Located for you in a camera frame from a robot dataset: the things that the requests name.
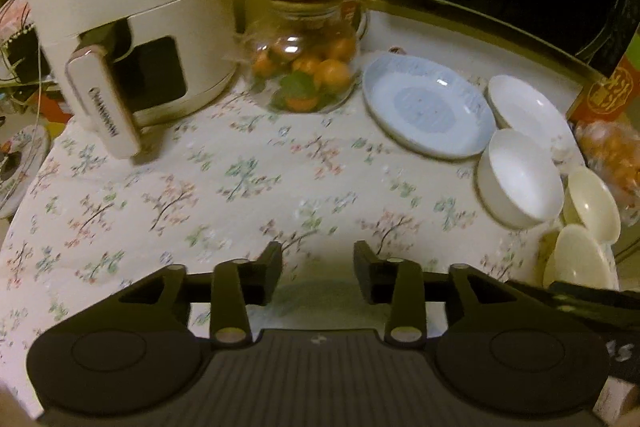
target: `white plate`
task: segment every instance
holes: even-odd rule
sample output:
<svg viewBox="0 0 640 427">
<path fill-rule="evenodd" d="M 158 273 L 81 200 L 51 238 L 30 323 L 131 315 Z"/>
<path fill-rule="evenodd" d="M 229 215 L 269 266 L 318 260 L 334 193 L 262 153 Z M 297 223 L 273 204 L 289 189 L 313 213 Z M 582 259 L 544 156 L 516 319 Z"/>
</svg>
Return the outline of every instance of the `white plate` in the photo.
<svg viewBox="0 0 640 427">
<path fill-rule="evenodd" d="M 501 127 L 529 136 L 549 151 L 554 162 L 564 162 L 577 149 L 564 116 L 548 98 L 523 80 L 501 74 L 489 81 L 489 103 Z"/>
<path fill-rule="evenodd" d="M 22 158 L 20 166 L 6 181 L 0 181 L 0 203 L 4 201 L 7 194 L 11 195 L 4 201 L 4 205 L 0 207 L 0 219 L 10 217 L 20 206 L 22 198 L 27 193 L 27 188 L 38 174 L 40 166 L 44 162 L 49 152 L 49 133 L 47 129 L 41 125 L 28 125 L 9 140 L 9 152 L 21 152 Z"/>
<path fill-rule="evenodd" d="M 383 54 L 365 70 L 362 89 L 380 126 L 420 153 L 448 159 L 474 156 L 496 131 L 482 93 L 425 58 Z"/>
</svg>

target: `decorative plate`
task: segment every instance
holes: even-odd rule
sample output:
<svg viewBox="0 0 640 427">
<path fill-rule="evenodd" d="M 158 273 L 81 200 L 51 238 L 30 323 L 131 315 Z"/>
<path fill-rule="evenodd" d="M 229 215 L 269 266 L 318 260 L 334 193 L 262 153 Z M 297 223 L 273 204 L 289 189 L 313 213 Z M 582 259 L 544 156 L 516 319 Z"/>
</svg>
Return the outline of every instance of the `decorative plate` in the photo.
<svg viewBox="0 0 640 427">
<path fill-rule="evenodd" d="M 49 133 L 41 125 L 28 125 L 5 142 L 2 151 L 9 154 L 20 153 L 20 156 L 15 156 L 19 163 L 12 168 L 13 174 L 4 181 L 0 180 L 0 219 L 13 216 L 20 206 L 27 188 L 49 152 Z M 2 163 L 0 172 L 4 171 L 7 161 L 8 158 Z"/>
<path fill-rule="evenodd" d="M 362 89 L 380 126 L 416 152 L 467 158 L 481 153 L 496 131 L 482 93 L 425 58 L 383 54 L 366 69 Z"/>
</svg>

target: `green leaf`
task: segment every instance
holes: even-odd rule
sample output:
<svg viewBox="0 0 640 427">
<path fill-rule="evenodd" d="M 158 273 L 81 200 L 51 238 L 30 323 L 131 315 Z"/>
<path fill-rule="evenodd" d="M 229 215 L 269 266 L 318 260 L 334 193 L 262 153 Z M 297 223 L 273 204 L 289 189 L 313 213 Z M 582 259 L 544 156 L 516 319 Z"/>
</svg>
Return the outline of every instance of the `green leaf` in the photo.
<svg viewBox="0 0 640 427">
<path fill-rule="evenodd" d="M 267 83 L 263 78 L 256 78 L 252 84 L 250 90 L 253 94 L 260 94 L 267 87 Z"/>
<path fill-rule="evenodd" d="M 314 84 L 314 78 L 302 71 L 294 71 L 280 80 L 282 93 L 287 98 L 312 98 L 318 92 Z"/>
<path fill-rule="evenodd" d="M 320 102 L 318 102 L 318 105 L 316 105 L 316 108 L 314 111 L 318 112 L 324 109 L 326 106 L 332 105 L 334 103 L 335 103 L 335 95 L 331 94 L 330 92 L 324 92 L 320 95 Z"/>
<path fill-rule="evenodd" d="M 271 95 L 271 100 L 269 101 L 269 110 L 283 111 L 286 110 L 286 108 L 287 104 L 284 101 L 284 93 L 281 89 L 279 89 Z"/>
</svg>

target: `floral tablecloth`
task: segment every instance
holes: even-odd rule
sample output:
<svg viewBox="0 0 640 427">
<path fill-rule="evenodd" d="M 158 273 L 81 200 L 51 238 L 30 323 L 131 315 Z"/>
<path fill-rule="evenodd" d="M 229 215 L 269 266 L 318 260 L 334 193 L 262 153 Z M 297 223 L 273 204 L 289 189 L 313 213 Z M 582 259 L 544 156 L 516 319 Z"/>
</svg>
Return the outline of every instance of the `floral tablecloth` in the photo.
<svg viewBox="0 0 640 427">
<path fill-rule="evenodd" d="M 481 84 L 482 80 L 472 79 Z M 370 119 L 358 90 L 327 115 L 276 115 L 241 84 L 199 113 L 146 130 L 136 162 L 110 157 L 73 120 L 31 184 L 0 251 L 0 379 L 32 414 L 24 360 L 33 340 L 170 263 L 191 273 L 256 257 L 273 239 L 285 267 L 261 327 L 381 329 L 352 270 L 353 243 L 446 271 L 468 263 L 540 281 L 539 242 L 557 223 L 515 232 L 482 209 L 477 159 L 451 163 L 402 149 Z M 430 332 L 446 328 L 428 305 Z M 194 333 L 206 336 L 207 305 Z"/>
</svg>

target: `cable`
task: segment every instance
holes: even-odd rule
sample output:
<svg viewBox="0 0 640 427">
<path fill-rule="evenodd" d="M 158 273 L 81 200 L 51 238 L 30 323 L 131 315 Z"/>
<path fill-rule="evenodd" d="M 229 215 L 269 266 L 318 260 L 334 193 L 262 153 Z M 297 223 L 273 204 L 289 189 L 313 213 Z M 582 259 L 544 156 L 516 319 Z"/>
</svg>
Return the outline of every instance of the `cable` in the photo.
<svg viewBox="0 0 640 427">
<path fill-rule="evenodd" d="M 12 187 L 9 189 L 9 191 L 5 195 L 4 200 L 2 200 L 2 203 L 0 203 L 0 212 L 2 212 L 2 210 L 4 209 L 4 205 L 6 204 L 8 199 L 14 195 L 15 189 L 17 188 L 18 185 L 20 185 L 20 178 L 22 178 L 24 173 L 31 167 L 31 165 L 33 164 L 33 160 L 35 159 L 35 155 L 31 156 L 31 153 L 33 152 L 33 147 L 36 141 L 36 131 L 38 129 L 38 124 L 40 123 L 40 103 L 42 102 L 42 58 L 41 57 L 42 57 L 42 52 L 40 50 L 40 43 L 38 43 L 38 110 L 36 112 L 36 123 L 33 125 L 33 132 L 31 133 L 31 144 L 29 147 L 29 153 L 27 154 L 27 160 L 25 161 L 25 163 L 22 164 L 22 170 L 20 171 L 20 174 L 18 174 L 18 177 L 16 178 L 18 180 L 17 183 L 14 183 L 14 185 L 12 185 Z"/>
<path fill-rule="evenodd" d="M 4 16 L 6 15 L 7 11 L 14 4 L 15 1 L 16 0 L 8 0 L 6 3 L 4 3 L 4 6 L 0 8 L 0 27 L 2 27 L 2 19 L 4 19 Z M 7 71 L 14 73 L 14 76 L 12 76 L 11 78 L 0 78 L 0 82 L 11 82 L 12 80 L 17 80 L 18 77 L 15 76 L 15 71 L 12 69 L 11 65 L 8 63 L 7 58 L 2 50 L 0 50 L 0 55 L 2 55 L 2 62 L 4 63 L 4 66 L 7 69 Z"/>
<path fill-rule="evenodd" d="M 20 31 L 24 29 L 24 25 L 27 23 L 27 19 L 31 14 L 31 7 L 29 3 L 24 4 L 24 8 L 22 9 L 22 15 L 20 15 Z"/>
</svg>

